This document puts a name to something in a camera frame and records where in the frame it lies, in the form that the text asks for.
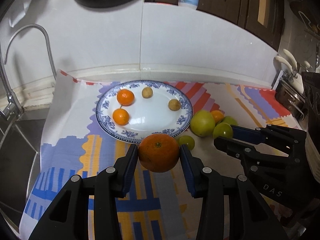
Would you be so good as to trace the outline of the brown longan fruit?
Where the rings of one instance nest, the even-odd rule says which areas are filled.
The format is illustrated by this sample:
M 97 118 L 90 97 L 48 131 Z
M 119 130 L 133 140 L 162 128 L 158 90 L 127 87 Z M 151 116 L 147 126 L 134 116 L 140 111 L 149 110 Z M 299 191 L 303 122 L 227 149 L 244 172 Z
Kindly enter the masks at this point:
M 150 87 L 145 87 L 142 90 L 142 97 L 145 99 L 151 98 L 153 96 L 153 90 Z
M 177 99 L 171 99 L 168 103 L 168 107 L 172 111 L 178 111 L 181 108 L 181 103 Z

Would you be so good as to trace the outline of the small green fruit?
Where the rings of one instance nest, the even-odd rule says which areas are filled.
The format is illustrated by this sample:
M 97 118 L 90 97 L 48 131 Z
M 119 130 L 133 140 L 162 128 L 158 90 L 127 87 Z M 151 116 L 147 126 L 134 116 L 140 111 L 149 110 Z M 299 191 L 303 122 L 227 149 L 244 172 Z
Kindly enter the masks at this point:
M 179 145 L 186 145 L 188 149 L 191 151 L 195 147 L 195 140 L 189 135 L 183 135 L 178 139 Z
M 233 137 L 233 129 L 231 125 L 225 122 L 221 122 L 220 124 L 216 125 L 213 131 L 213 138 L 216 139 L 217 137 L 231 139 Z

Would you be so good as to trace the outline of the colourful patterned table mat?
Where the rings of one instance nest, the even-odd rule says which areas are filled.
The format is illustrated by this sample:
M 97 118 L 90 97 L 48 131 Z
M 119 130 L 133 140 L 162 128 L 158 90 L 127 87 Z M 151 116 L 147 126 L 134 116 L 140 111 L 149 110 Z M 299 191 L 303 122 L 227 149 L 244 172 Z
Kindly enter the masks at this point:
M 73 175 L 88 178 L 112 166 L 124 156 L 129 143 L 108 135 L 103 125 L 114 127 L 112 117 L 99 122 L 96 107 L 101 97 L 116 85 L 76 79 L 59 72 L 41 138 L 41 171 L 28 198 L 20 222 L 20 237 L 28 239 L 49 204 Z M 195 134 L 192 128 L 179 133 L 187 123 L 187 110 L 194 114 L 220 111 L 229 124 L 256 128 L 274 124 L 298 128 L 292 114 L 270 89 L 228 83 L 169 82 L 165 86 L 145 81 L 128 89 L 135 105 L 151 118 L 132 117 L 130 122 L 147 133 L 167 139 L 168 146 L 155 148 L 137 162 L 130 190 L 116 200 L 124 239 L 193 239 L 196 236 L 202 201 L 188 192 L 183 170 L 170 152 L 178 140 L 190 142 L 192 154 L 204 165 L 225 176 L 241 171 L 240 163 L 218 151 L 213 135 Z

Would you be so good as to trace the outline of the white handled utensil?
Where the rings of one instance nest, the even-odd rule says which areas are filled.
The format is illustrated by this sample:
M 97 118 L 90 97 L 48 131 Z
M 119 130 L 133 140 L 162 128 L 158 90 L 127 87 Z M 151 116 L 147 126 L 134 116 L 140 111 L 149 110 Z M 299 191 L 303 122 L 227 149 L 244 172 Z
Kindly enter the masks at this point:
M 298 63 L 297 63 L 297 60 L 295 59 L 295 57 L 293 56 L 293 54 L 287 49 L 283 49 L 283 53 L 291 60 L 292 66 L 297 69 Z
M 285 64 L 285 66 L 287 66 L 287 68 L 289 68 L 291 74 L 293 77 L 296 77 L 296 71 L 294 70 L 294 68 L 291 66 L 291 64 L 282 56 L 275 56 L 274 57 L 278 62 Z

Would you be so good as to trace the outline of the small green fruit right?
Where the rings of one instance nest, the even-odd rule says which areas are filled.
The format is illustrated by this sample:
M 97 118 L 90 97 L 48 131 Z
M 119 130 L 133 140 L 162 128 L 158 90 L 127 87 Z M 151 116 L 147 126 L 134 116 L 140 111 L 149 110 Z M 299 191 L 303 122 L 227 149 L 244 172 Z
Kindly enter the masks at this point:
M 221 122 L 220 124 L 216 125 L 213 131 L 213 138 L 216 139 L 217 137 L 231 139 L 233 137 L 233 129 L 231 125 L 225 122 Z

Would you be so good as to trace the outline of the teal white carton box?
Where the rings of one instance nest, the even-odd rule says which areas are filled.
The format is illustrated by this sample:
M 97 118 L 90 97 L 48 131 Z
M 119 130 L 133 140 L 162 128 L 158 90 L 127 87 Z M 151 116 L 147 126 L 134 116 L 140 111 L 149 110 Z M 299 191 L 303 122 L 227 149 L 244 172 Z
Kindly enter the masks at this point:
M 11 28 L 16 26 L 27 14 L 32 0 L 14 0 L 6 13 Z

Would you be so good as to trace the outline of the large green apple right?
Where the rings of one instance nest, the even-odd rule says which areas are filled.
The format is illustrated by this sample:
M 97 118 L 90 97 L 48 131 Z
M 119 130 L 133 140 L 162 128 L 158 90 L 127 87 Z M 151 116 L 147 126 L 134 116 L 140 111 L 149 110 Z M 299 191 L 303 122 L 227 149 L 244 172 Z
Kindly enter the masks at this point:
M 238 126 L 238 122 L 231 116 L 225 116 L 222 122 L 227 123 L 229 125 Z

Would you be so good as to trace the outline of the small orange mandarin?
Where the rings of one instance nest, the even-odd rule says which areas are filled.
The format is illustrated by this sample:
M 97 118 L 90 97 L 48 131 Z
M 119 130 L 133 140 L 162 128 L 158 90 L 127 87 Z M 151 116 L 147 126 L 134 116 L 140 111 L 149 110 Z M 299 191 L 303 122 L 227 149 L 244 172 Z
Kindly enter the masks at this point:
M 133 104 L 134 100 L 135 100 L 134 93 L 128 89 L 121 89 L 117 92 L 117 101 L 122 106 L 129 106 Z
M 129 123 L 130 115 L 125 109 L 118 108 L 114 110 L 112 118 L 116 124 L 125 126 Z

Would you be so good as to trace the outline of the dark wooden window frame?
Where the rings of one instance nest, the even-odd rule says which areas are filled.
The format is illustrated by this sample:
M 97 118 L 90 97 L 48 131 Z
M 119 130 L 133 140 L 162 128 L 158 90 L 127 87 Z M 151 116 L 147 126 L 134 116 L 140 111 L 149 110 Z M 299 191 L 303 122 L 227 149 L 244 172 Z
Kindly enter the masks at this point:
M 178 5 L 178 0 L 145 0 Z M 197 10 L 223 18 L 278 50 L 284 26 L 284 0 L 199 0 Z

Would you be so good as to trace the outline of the large orange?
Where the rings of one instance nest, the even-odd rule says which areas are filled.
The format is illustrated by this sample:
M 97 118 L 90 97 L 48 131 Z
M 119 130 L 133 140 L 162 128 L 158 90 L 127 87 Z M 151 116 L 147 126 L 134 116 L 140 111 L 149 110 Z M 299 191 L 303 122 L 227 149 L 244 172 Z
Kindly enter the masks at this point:
M 152 134 L 139 144 L 138 157 L 141 165 L 147 170 L 156 173 L 167 172 L 178 162 L 179 144 L 167 134 Z

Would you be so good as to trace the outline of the small green fruit left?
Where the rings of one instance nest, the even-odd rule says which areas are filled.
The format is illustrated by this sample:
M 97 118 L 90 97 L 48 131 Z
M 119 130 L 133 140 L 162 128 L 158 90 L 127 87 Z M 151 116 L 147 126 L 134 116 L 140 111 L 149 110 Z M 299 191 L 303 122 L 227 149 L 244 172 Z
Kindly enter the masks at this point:
M 191 151 L 195 147 L 195 140 L 189 135 L 183 135 L 178 139 L 179 145 L 186 145 L 188 149 Z

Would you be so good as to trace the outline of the blue white porcelain plate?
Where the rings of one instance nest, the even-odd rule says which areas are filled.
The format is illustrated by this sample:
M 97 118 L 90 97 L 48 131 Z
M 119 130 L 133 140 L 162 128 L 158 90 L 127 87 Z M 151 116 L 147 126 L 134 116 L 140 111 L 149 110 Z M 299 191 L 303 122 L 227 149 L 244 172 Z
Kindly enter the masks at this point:
M 145 99 L 142 90 L 150 87 L 153 96 Z M 133 104 L 122 106 L 117 101 L 117 92 L 128 89 L 135 95 Z M 172 111 L 168 107 L 171 99 L 177 99 L 181 103 L 178 111 Z M 129 115 L 129 123 L 125 126 L 116 124 L 112 118 L 114 110 L 125 109 Z M 176 137 L 184 132 L 193 117 L 193 107 L 187 96 L 178 88 L 152 80 L 128 81 L 112 85 L 107 89 L 97 102 L 95 116 L 100 127 L 111 137 L 132 143 L 140 144 L 147 136 L 156 133 L 164 133 Z

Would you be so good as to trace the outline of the large green apple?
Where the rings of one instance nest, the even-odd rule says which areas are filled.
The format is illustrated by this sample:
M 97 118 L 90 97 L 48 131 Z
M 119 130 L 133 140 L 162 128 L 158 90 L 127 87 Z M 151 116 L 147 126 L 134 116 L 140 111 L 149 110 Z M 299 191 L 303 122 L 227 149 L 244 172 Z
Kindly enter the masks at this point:
M 229 125 L 238 126 L 238 122 L 231 116 L 225 116 L 222 122 L 227 123 Z
M 212 114 L 203 109 L 196 112 L 190 121 L 190 129 L 198 137 L 211 136 L 215 125 Z

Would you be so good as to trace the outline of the steel sink basin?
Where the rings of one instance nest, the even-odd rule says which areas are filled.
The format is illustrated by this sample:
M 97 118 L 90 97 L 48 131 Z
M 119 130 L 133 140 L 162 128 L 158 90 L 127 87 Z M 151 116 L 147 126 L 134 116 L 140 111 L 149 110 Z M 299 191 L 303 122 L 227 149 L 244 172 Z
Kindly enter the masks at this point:
M 1 120 L 1 210 L 19 225 L 40 172 L 40 144 L 48 109 Z

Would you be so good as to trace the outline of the small orange behind apples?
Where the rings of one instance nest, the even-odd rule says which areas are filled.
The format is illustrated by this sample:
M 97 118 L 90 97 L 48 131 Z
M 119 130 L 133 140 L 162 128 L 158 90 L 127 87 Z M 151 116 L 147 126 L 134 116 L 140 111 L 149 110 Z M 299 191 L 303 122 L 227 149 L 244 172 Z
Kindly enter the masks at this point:
M 215 120 L 215 123 L 218 124 L 220 121 L 224 119 L 224 113 L 221 112 L 220 110 L 213 110 L 211 111 L 211 115 L 213 119 Z

